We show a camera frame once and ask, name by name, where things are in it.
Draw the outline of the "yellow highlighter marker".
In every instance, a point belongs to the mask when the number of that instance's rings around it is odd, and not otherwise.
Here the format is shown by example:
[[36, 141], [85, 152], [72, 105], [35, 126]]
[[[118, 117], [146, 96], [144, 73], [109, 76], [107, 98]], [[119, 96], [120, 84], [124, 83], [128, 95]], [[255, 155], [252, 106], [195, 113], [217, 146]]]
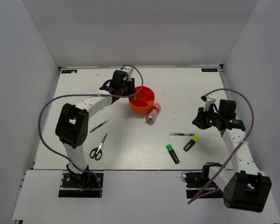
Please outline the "yellow highlighter marker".
[[185, 152], [189, 151], [195, 144], [196, 142], [199, 140], [198, 136], [194, 136], [183, 148], [183, 150]]

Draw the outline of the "blue gel pen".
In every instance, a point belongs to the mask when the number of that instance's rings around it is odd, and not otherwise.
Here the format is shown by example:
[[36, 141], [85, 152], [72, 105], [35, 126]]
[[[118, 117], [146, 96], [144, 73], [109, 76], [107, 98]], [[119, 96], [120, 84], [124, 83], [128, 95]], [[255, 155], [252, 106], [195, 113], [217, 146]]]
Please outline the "blue gel pen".
[[111, 118], [103, 121], [101, 124], [97, 125], [96, 127], [94, 127], [93, 129], [91, 129], [89, 131], [89, 133], [93, 133], [94, 131], [96, 131], [97, 129], [99, 129], [100, 127], [102, 127], [103, 125], [105, 125], [106, 123], [108, 123], [111, 120]]

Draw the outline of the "green gel pen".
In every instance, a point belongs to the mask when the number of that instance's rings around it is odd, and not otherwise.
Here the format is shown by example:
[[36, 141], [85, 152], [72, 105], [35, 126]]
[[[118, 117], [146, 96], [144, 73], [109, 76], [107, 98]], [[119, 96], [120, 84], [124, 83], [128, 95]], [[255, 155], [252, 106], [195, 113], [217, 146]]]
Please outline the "green gel pen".
[[193, 133], [169, 133], [169, 136], [195, 136]]

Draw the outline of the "green highlighter marker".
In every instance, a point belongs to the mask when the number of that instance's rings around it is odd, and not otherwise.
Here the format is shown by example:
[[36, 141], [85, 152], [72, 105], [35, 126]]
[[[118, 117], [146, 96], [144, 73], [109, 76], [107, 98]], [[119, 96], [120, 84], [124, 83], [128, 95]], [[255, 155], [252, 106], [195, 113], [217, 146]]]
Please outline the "green highlighter marker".
[[171, 156], [173, 162], [174, 162], [175, 164], [179, 164], [180, 161], [179, 161], [179, 159], [178, 159], [178, 157], [177, 157], [177, 155], [176, 155], [176, 153], [175, 153], [173, 147], [171, 146], [171, 144], [166, 145], [166, 149], [167, 149], [168, 153], [170, 154], [170, 156]]

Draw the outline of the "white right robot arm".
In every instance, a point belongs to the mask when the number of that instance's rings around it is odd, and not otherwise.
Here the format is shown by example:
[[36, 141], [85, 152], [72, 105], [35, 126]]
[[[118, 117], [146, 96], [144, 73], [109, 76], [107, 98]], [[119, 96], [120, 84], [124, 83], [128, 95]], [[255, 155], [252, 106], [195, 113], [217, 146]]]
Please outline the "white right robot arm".
[[254, 163], [246, 136], [243, 121], [236, 118], [236, 102], [203, 97], [205, 105], [198, 109], [193, 125], [205, 130], [215, 127], [227, 146], [232, 170], [220, 163], [207, 162], [202, 169], [201, 180], [207, 186], [216, 186], [223, 193], [226, 208], [261, 213], [266, 204], [272, 182], [263, 176]]

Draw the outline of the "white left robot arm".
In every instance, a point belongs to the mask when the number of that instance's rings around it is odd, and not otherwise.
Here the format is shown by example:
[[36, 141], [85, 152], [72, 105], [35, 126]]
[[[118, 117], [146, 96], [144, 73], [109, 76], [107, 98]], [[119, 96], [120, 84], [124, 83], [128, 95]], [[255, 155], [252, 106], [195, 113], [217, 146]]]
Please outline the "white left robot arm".
[[61, 110], [55, 133], [65, 147], [70, 159], [67, 170], [78, 186], [89, 182], [89, 166], [85, 160], [83, 143], [88, 134], [88, 121], [97, 112], [110, 106], [119, 96], [130, 96], [135, 93], [133, 68], [124, 66], [113, 73], [112, 79], [106, 81], [94, 97], [71, 105], [66, 103]]

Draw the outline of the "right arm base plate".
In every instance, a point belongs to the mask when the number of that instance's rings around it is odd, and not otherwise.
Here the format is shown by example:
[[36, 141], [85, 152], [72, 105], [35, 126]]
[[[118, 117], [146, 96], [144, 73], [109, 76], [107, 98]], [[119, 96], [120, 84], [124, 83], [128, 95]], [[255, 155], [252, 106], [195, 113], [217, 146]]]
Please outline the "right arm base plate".
[[[205, 165], [203, 165], [203, 168], [201, 171], [183, 171], [181, 173], [181, 180], [185, 182], [186, 187], [186, 197], [187, 199], [191, 199], [208, 181], [208, 173], [210, 167], [221, 167], [222, 165], [219, 163], [213, 163], [213, 162], [207, 162]], [[213, 190], [217, 190], [219, 187], [212, 182], [203, 192], [202, 194], [211, 192]], [[223, 198], [222, 191], [215, 192], [213, 194], [209, 194], [207, 196], [201, 197], [201, 199], [204, 198]]]

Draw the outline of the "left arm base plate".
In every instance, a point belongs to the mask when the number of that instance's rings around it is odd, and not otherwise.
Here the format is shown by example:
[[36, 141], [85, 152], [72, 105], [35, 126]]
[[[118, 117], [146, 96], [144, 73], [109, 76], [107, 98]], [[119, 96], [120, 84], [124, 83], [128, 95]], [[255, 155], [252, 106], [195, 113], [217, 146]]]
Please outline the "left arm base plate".
[[63, 172], [59, 193], [59, 198], [100, 198], [99, 185], [94, 175], [86, 177], [84, 183], [78, 183], [66, 171]]

